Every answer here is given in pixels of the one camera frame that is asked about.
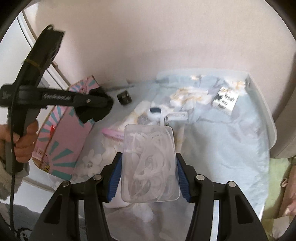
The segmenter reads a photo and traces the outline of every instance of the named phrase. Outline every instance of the white trim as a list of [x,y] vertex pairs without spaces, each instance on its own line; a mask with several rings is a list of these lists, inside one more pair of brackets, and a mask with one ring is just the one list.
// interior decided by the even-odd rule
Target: white trim
[[[32,48],[35,44],[36,40],[27,24],[27,21],[24,17],[24,13],[21,12],[17,16],[18,23],[20,25],[20,28],[22,29],[25,38],[27,39],[30,47]],[[69,88],[69,85],[67,82],[59,75],[59,73],[56,71],[56,69],[52,66],[52,64],[47,69],[48,74],[51,75],[51,77],[55,80],[55,82],[64,90]]]

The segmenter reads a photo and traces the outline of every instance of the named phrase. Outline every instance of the clear plastic case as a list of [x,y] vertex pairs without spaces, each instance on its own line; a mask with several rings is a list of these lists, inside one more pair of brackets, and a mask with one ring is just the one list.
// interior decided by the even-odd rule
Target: clear plastic case
[[121,196],[125,202],[179,198],[173,130],[169,126],[125,127]]

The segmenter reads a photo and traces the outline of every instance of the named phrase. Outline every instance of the silver bolt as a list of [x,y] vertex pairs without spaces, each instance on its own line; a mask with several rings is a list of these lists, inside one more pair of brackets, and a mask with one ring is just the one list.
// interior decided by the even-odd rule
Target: silver bolt
[[234,188],[237,184],[233,181],[229,182],[228,185],[232,188]]
[[205,179],[205,177],[203,175],[197,175],[196,179],[200,180],[200,181],[203,181]]
[[93,179],[94,179],[95,181],[99,181],[99,180],[102,179],[102,176],[101,176],[100,174],[97,174],[97,175],[94,175],[94,176],[93,176]]
[[63,181],[62,182],[62,187],[67,187],[67,186],[69,186],[69,184],[70,184],[70,182],[69,181]]

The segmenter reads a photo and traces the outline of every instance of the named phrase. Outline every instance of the finger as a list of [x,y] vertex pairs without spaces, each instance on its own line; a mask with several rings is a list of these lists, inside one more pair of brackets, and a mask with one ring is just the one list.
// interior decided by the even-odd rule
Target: finger
[[35,134],[38,131],[38,121],[35,120],[33,123],[28,125],[27,134]]
[[30,161],[31,157],[32,157],[32,154],[24,157],[17,157],[16,160],[20,163],[26,163]]
[[36,134],[27,134],[19,139],[18,142],[16,142],[15,146],[19,148],[24,148],[31,146],[35,141],[37,140]]
[[26,157],[29,155],[32,155],[32,152],[34,151],[35,145],[32,144],[31,146],[19,148],[15,147],[15,156],[16,157]]
[[[10,142],[10,127],[8,125],[0,125],[0,139]],[[13,142],[16,143],[20,136],[13,133]]]

